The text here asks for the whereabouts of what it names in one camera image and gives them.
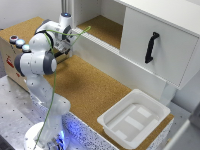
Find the green cable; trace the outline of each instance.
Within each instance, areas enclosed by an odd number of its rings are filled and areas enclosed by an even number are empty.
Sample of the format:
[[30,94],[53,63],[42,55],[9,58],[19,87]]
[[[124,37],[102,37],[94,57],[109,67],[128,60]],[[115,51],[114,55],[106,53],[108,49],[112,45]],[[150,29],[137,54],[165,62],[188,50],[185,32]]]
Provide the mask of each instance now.
[[[64,33],[57,32],[57,31],[53,31],[53,30],[46,30],[46,31],[56,32],[56,33],[60,33],[60,34],[63,34],[63,35],[78,35],[78,37],[76,38],[76,40],[74,41],[74,43],[71,45],[71,47],[72,47],[72,46],[76,43],[76,41],[79,39],[79,37],[80,37],[83,33],[86,33],[87,31],[89,31],[90,29],[91,29],[91,26],[88,26],[88,27],[85,28],[80,34],[64,34]],[[50,45],[50,47],[51,47],[51,51],[52,51],[52,53],[54,54],[54,51],[53,51],[53,48],[52,48],[52,46],[51,46],[51,43],[50,43],[50,40],[49,40],[48,36],[47,36],[45,33],[44,33],[44,35],[46,36],[47,41],[48,41],[48,43],[49,43],[49,45]],[[36,144],[35,144],[34,149],[36,148],[36,146],[37,146],[37,144],[38,144],[38,142],[39,142],[39,139],[40,139],[41,133],[42,133],[42,131],[43,131],[44,125],[46,124],[47,118],[48,118],[48,116],[49,116],[49,113],[50,113],[50,110],[51,110],[51,107],[52,107],[52,104],[53,104],[53,100],[54,100],[55,87],[56,87],[56,70],[55,70],[55,72],[54,72],[54,85],[53,85],[53,93],[52,93],[51,104],[50,104],[49,110],[48,110],[48,112],[47,112],[47,115],[46,115],[44,124],[43,124],[43,126],[42,126],[42,128],[41,128],[41,130],[40,130],[40,133],[39,133],[39,136],[38,136],[38,139],[37,139],[37,141],[36,141]]]

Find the black handle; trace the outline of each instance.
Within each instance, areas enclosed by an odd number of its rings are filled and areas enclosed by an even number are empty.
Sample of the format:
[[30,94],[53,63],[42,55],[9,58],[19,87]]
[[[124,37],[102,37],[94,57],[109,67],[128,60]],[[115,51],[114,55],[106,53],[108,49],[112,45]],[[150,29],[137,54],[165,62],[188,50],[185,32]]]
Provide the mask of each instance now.
[[149,62],[151,62],[153,60],[153,57],[151,57],[151,53],[153,50],[153,45],[154,45],[154,40],[157,39],[160,35],[156,32],[153,32],[153,36],[151,37],[150,41],[149,41],[149,45],[147,48],[147,53],[146,53],[146,57],[145,57],[145,63],[148,64]]

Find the white plastic bin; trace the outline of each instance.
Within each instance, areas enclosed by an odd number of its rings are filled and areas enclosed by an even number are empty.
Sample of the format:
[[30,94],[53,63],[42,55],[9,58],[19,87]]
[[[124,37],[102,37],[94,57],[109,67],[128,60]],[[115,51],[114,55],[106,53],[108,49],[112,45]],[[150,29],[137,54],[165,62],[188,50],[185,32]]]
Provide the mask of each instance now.
[[169,113],[169,108],[136,89],[97,120],[122,147],[136,149]]

